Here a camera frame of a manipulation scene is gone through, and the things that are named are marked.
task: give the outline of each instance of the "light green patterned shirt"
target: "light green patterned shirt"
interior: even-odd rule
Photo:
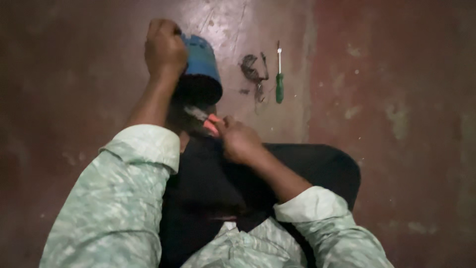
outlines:
[[[117,134],[89,164],[61,209],[40,267],[141,267],[160,262],[159,222],[169,175],[179,168],[179,138],[154,125]],[[345,200],[314,186],[275,205],[314,249],[318,267],[386,267],[379,241],[356,226]],[[304,254],[277,221],[240,232],[226,222],[182,267],[305,267]]]

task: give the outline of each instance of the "green screwdriver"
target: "green screwdriver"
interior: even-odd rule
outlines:
[[[284,99],[283,74],[281,73],[281,47],[278,40],[278,74],[276,75],[276,102],[281,103]]]

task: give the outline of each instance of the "black fabric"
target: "black fabric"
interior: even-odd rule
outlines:
[[[352,210],[360,185],[355,161],[331,146],[321,144],[266,144],[283,164],[315,186],[343,197]],[[162,260],[159,267],[180,267],[193,253],[213,240],[223,216],[236,216],[239,230],[249,232],[270,216],[277,202],[269,186],[246,166],[223,158],[222,143],[192,138],[180,156],[177,175],[164,194],[160,223]],[[289,223],[281,223],[303,248],[309,267],[312,248]]]

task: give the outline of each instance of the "concrete floor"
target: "concrete floor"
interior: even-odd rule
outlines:
[[[147,82],[149,20],[216,51],[220,115],[267,142],[337,146],[362,168],[356,221],[395,267],[476,264],[476,4],[8,1],[0,6],[0,266],[35,267],[69,190]],[[276,41],[285,99],[274,102]],[[267,104],[238,63],[263,51]]]

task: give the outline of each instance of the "blue plastic container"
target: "blue plastic container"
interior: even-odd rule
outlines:
[[[175,98],[201,108],[216,104],[222,94],[217,61],[211,45],[203,38],[181,35],[188,50],[187,69],[179,80]]]

